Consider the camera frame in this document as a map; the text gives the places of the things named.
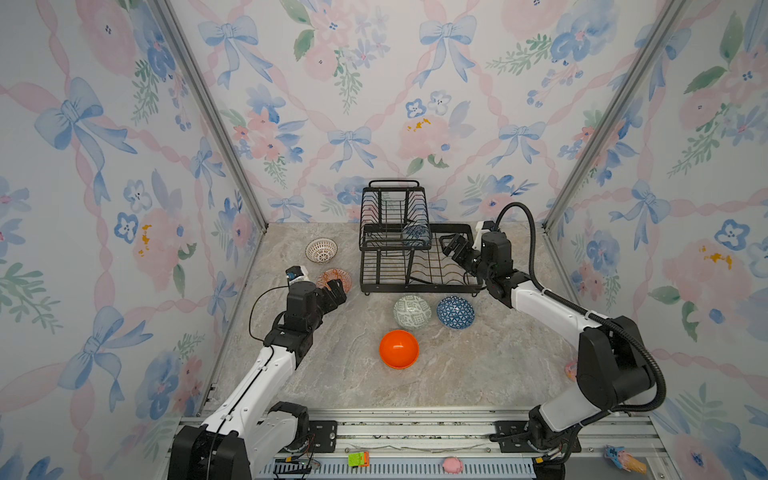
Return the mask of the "red patterned bowl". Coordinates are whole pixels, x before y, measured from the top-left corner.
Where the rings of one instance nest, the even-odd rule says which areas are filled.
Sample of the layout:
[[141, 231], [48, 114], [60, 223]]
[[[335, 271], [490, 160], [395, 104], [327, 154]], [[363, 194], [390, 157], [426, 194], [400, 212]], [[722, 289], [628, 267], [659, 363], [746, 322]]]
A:
[[320, 288], [325, 288], [328, 286], [328, 282], [332, 280], [339, 280], [346, 294], [352, 290], [353, 281], [350, 273], [338, 268], [328, 269], [320, 274], [316, 279], [316, 285]]

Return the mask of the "black wire dish rack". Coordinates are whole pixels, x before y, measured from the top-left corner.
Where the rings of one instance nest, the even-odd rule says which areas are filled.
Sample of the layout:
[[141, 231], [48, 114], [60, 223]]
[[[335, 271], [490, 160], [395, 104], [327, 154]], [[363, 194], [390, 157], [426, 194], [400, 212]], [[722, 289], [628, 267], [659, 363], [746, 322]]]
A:
[[477, 295], [483, 283], [443, 249], [470, 246], [467, 224], [433, 223], [425, 189], [416, 180], [372, 180], [362, 190], [359, 284], [374, 293]]

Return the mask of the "blue floral bowl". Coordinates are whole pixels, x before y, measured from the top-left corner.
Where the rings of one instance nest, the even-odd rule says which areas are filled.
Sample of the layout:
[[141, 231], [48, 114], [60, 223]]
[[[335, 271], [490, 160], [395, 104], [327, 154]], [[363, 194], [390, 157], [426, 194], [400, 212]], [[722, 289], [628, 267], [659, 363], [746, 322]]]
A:
[[403, 245], [411, 249], [428, 249], [432, 245], [432, 232], [428, 223], [411, 223], [403, 228]]

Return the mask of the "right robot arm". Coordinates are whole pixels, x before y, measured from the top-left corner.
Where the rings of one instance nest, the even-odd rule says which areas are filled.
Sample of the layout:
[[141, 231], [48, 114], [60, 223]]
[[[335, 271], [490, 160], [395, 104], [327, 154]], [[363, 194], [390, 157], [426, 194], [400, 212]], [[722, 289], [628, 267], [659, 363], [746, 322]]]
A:
[[496, 441], [525, 442], [539, 452], [568, 449], [582, 428], [612, 413], [650, 412], [664, 402], [663, 373], [632, 319], [588, 311], [544, 287], [532, 270], [515, 268], [501, 231], [484, 232], [478, 245], [460, 234], [443, 236], [440, 247], [492, 298], [540, 321], [577, 353], [575, 385], [534, 407], [523, 432], [498, 434]]

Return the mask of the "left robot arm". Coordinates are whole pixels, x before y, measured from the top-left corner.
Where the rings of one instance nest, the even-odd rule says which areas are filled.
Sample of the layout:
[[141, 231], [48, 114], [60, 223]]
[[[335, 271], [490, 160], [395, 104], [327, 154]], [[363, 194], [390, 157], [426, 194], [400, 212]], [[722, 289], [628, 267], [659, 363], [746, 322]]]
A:
[[347, 300], [343, 282], [289, 282], [258, 357], [226, 400], [198, 426], [185, 426], [171, 449], [169, 479], [253, 479], [280, 451], [311, 441], [307, 408], [270, 401], [313, 345], [325, 315]]

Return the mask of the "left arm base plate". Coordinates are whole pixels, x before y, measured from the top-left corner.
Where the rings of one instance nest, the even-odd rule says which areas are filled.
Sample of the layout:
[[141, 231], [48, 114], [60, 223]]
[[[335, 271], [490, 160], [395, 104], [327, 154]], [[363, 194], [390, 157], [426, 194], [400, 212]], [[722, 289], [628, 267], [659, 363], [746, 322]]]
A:
[[298, 419], [294, 429], [289, 427], [278, 427], [281, 437], [273, 438], [277, 441], [278, 450], [274, 453], [280, 454], [305, 454], [305, 453], [333, 453], [336, 449], [338, 422], [335, 420], [301, 420]]

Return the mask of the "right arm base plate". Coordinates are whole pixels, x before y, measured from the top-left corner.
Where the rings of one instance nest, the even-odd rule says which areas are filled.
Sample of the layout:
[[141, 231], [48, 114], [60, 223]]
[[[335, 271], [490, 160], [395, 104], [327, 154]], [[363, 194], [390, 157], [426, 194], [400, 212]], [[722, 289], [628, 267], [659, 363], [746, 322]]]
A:
[[494, 432], [488, 436], [498, 443], [502, 453], [580, 453], [581, 443], [572, 435], [572, 428], [551, 431], [545, 424], [527, 420], [501, 420], [493, 423]]

